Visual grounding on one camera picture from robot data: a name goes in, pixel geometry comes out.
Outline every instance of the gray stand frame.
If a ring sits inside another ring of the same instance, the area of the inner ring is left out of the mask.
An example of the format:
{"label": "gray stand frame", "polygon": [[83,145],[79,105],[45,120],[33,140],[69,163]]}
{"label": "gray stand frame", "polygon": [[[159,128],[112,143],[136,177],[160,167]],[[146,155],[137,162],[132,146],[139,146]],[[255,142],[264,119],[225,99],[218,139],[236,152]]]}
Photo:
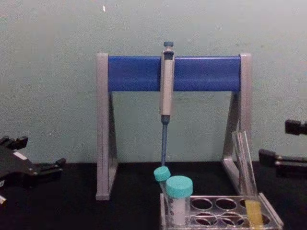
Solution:
{"label": "gray stand frame", "polygon": [[[233,160],[231,133],[239,127],[251,143],[251,55],[241,56],[241,90],[232,92],[225,132],[222,163],[238,194],[239,170]],[[96,200],[109,200],[118,167],[112,94],[108,92],[108,54],[97,54],[97,193]]]}

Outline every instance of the black table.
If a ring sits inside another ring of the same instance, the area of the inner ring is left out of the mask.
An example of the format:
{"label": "black table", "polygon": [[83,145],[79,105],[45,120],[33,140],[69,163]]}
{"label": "black table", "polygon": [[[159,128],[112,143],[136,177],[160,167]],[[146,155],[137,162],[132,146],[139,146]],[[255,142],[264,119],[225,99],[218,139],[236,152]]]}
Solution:
{"label": "black table", "polygon": [[[169,163],[173,175],[190,177],[194,195],[236,195],[221,163]],[[158,163],[120,164],[110,201],[95,200],[96,165],[67,164],[60,181],[34,189],[0,190],[0,230],[157,230],[159,193],[153,171]],[[276,178],[274,169],[254,163],[263,192],[285,230],[307,229],[307,180]]]}

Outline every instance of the light green wall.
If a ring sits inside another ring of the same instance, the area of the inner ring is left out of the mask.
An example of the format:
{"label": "light green wall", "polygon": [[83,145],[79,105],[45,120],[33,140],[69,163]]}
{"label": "light green wall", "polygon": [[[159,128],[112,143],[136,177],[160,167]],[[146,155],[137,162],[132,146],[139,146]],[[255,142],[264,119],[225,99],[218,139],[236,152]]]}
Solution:
{"label": "light green wall", "polygon": [[[0,135],[28,135],[35,162],[95,162],[95,55],[253,55],[253,158],[306,155],[284,134],[307,119],[307,3],[302,0],[0,1]],[[221,157],[228,92],[175,93],[169,161]],[[156,92],[115,93],[118,157],[158,161]]]}

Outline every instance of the micropipette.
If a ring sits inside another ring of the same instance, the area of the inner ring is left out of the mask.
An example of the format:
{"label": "micropipette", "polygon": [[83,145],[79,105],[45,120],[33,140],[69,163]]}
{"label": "micropipette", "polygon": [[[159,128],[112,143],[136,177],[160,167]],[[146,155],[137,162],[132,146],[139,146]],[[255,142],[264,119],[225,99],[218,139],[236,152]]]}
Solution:
{"label": "micropipette", "polygon": [[162,152],[161,164],[165,165],[167,125],[170,120],[172,97],[174,90],[174,65],[175,53],[173,42],[164,42],[164,50],[161,55],[161,87],[160,87],[160,114],[162,122]]}

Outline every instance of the turquoise cap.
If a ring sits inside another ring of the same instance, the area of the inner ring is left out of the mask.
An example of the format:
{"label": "turquoise cap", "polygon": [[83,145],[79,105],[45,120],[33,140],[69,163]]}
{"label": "turquoise cap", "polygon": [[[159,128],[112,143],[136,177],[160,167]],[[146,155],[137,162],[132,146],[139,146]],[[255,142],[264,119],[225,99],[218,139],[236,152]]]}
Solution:
{"label": "turquoise cap", "polygon": [[172,176],[166,181],[166,194],[173,198],[189,197],[193,193],[193,181],[186,176]]}
{"label": "turquoise cap", "polygon": [[153,174],[155,180],[158,182],[166,181],[171,176],[171,172],[166,166],[161,166],[159,168],[156,168]]}

